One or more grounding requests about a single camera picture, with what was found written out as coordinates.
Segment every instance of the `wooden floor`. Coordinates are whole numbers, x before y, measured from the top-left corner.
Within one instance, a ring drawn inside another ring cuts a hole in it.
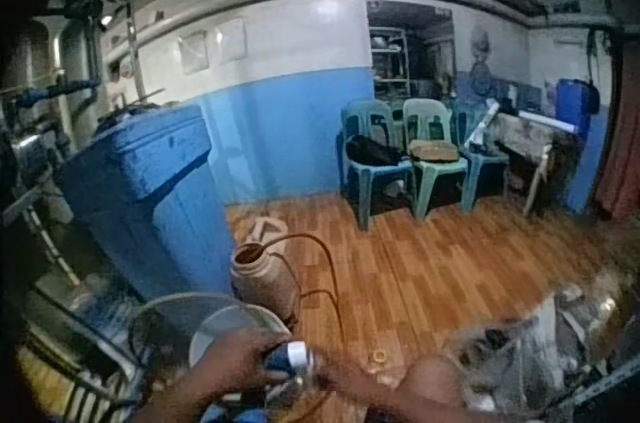
[[[524,316],[553,289],[586,283],[609,261],[593,226],[560,211],[525,219],[500,197],[480,200],[471,215],[458,205],[439,208],[423,222],[408,209],[394,210],[373,217],[367,233],[357,229],[351,207],[337,194],[235,206],[227,215],[238,241],[254,217],[267,215],[286,221],[292,232],[324,240],[338,274],[346,350],[369,367],[371,353],[384,350],[391,372],[439,353],[458,328]],[[289,245],[303,289],[333,290],[319,248],[305,240]],[[303,303],[299,333],[340,348],[325,297]],[[352,413],[331,406],[318,421],[354,421]]]

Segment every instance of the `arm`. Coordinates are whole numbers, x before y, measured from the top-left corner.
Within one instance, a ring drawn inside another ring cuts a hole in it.
[[[287,375],[268,372],[264,354],[289,339],[255,330],[239,330],[217,338],[193,370],[156,395],[132,423],[192,423],[222,395],[282,382]]]
[[[438,403],[410,391],[393,390],[378,383],[349,358],[319,353],[318,378],[328,389],[366,406],[385,410],[407,423],[496,423],[484,413]]]

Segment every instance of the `brown bag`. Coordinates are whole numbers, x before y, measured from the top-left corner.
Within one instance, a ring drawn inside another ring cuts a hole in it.
[[[443,140],[413,140],[409,143],[409,154],[423,161],[458,161],[458,148]]]

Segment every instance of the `hand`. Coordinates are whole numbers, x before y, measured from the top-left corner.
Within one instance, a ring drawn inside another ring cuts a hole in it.
[[[320,385],[351,400],[373,405],[390,391],[378,383],[353,358],[329,355],[314,348],[316,375]]]
[[[287,334],[259,330],[230,331],[213,341],[190,376],[212,397],[281,383],[288,375],[267,371],[265,353],[290,339]]]

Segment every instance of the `blue barrel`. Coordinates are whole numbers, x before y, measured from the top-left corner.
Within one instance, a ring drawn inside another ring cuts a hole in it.
[[[235,245],[207,164],[200,107],[131,117],[56,175],[76,218],[145,299],[230,293]]]

